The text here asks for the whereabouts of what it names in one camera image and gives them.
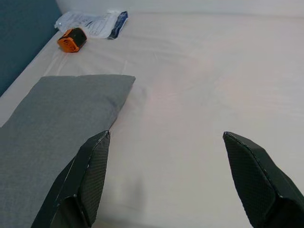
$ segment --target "blue wall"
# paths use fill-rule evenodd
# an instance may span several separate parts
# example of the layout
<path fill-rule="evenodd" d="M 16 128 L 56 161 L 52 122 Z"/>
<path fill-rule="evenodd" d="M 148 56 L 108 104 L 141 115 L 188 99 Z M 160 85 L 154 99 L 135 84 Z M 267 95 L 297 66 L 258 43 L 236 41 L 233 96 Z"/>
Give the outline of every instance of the blue wall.
<path fill-rule="evenodd" d="M 55 0 L 0 0 L 0 96 L 55 34 Z"/>

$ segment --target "bed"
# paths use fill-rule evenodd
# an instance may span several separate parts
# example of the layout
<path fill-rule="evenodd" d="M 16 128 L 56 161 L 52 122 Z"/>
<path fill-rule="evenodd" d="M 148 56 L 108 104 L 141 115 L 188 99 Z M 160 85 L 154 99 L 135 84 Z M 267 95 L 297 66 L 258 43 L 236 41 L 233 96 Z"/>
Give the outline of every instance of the bed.
<path fill-rule="evenodd" d="M 0 97 L 0 126 L 42 76 L 135 76 L 93 227 L 249 228 L 221 137 L 254 140 L 304 192 L 303 24 L 137 13 L 117 40 L 90 39 L 76 54 L 58 48 L 58 32 Z"/>

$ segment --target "pillow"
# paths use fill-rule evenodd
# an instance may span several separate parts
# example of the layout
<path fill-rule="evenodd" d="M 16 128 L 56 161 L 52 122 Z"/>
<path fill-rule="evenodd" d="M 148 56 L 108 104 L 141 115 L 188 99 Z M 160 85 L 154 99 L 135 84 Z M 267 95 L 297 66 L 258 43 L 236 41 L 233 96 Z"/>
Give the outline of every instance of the pillow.
<path fill-rule="evenodd" d="M 0 131 L 0 227 L 30 227 L 52 183 L 93 135 L 108 130 L 133 76 L 43 77 Z"/>

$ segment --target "bedding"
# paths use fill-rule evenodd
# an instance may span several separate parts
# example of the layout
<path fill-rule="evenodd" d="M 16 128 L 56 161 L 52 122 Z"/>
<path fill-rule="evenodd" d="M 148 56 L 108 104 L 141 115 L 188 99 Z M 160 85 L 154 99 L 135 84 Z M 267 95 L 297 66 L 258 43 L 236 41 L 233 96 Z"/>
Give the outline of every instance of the bedding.
<path fill-rule="evenodd" d="M 0 131 L 1 227 L 30 227 L 57 175 L 108 130 L 132 76 L 42 77 Z"/>
<path fill-rule="evenodd" d="M 250 228 L 224 131 L 246 135 L 304 192 L 304 19 L 131 14 L 119 38 L 63 53 L 57 33 L 0 97 L 0 126 L 41 76 L 136 82 L 111 127 L 94 228 Z"/>

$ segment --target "white headboard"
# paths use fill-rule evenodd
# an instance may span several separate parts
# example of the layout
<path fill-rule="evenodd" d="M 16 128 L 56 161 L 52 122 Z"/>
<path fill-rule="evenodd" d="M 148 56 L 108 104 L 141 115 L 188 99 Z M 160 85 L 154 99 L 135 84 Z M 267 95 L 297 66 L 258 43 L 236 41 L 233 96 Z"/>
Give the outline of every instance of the white headboard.
<path fill-rule="evenodd" d="M 57 0 L 63 12 L 206 12 L 304 17 L 304 0 Z"/>

